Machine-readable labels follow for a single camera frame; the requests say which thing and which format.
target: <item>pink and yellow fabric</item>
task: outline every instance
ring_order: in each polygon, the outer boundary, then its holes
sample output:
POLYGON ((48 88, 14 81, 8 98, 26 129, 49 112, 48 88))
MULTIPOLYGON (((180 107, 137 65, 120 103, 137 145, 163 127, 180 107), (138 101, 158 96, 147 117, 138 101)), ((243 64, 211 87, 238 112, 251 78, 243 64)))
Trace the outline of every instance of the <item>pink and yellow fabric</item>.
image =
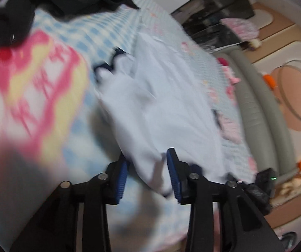
POLYGON ((83 57, 41 30, 0 49, 0 140, 48 166, 61 161, 88 80, 83 57))

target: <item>bedspread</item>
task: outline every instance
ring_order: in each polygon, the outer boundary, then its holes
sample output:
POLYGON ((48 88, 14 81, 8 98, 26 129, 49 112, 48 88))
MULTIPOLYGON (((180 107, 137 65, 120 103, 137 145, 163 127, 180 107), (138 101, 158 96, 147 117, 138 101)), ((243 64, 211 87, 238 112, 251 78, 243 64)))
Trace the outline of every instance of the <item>bedspread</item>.
MULTIPOLYGON (((98 111, 91 68, 109 61, 114 47, 133 54, 141 26, 181 52, 210 106, 241 126, 233 88, 217 60, 155 2, 134 2, 139 11, 122 5, 71 21, 37 9, 26 42, 11 53, 0 50, 0 244, 6 251, 61 181, 88 181, 117 160, 120 149, 98 111)), ((222 139, 224 164, 252 182, 256 166, 242 141, 222 139)), ((132 170, 123 199, 107 206, 107 214, 112 251, 148 252, 186 235, 190 207, 149 190, 132 170)))

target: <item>gray object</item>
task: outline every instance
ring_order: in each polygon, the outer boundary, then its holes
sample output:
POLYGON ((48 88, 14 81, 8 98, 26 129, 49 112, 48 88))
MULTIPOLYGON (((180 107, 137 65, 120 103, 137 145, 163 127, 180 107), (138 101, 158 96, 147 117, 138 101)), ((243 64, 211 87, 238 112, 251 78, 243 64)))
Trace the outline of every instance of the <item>gray object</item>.
POLYGON ((294 147, 277 102, 255 67, 240 47, 214 53, 224 58, 241 82, 235 94, 241 112, 247 144, 259 171, 273 168, 282 183, 297 173, 294 147))

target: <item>metal screw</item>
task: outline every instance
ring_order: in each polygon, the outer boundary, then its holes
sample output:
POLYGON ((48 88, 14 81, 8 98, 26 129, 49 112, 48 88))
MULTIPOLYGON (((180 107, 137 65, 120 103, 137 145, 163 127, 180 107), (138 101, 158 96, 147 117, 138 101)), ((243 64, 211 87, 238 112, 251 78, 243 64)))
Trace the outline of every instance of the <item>metal screw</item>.
POLYGON ((238 185, 237 182, 235 182, 235 181, 228 181, 227 184, 228 184, 228 186, 231 187, 231 188, 236 188, 237 185, 238 185))
POLYGON ((70 187, 71 183, 69 181, 64 181, 60 184, 61 188, 68 188, 70 187))
POLYGON ((108 174, 107 173, 101 173, 98 175, 98 178, 100 180, 106 180, 108 178, 108 174))
POLYGON ((197 180, 199 178, 199 175, 197 173, 193 172, 189 175, 189 177, 193 180, 197 180))

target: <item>blue and white checkered sheet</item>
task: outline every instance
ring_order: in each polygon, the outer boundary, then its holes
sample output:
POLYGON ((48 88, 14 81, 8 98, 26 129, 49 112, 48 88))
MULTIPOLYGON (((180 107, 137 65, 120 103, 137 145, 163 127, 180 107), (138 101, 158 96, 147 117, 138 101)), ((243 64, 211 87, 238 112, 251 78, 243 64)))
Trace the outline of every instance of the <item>blue and white checkered sheet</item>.
MULTIPOLYGON (((134 0, 141 10, 122 5, 115 12, 83 16, 69 22, 54 19, 37 10, 34 29, 39 28, 81 53, 89 67, 109 61, 114 47, 133 54, 133 44, 141 25, 155 36, 180 50, 196 69, 196 76, 218 93, 213 108, 241 124, 236 106, 225 93, 228 80, 215 58, 200 49, 182 27, 152 0, 134 0)), ((120 149, 109 125, 97 110, 94 76, 63 149, 72 183, 88 181, 116 161, 120 149)), ((229 172, 251 182, 251 156, 245 143, 236 145, 223 139, 225 163, 229 172)), ((127 178, 123 199, 118 206, 107 206, 110 241, 113 252, 159 251, 182 239, 188 230, 190 207, 178 205, 173 196, 164 198, 149 190, 134 174, 127 178)))

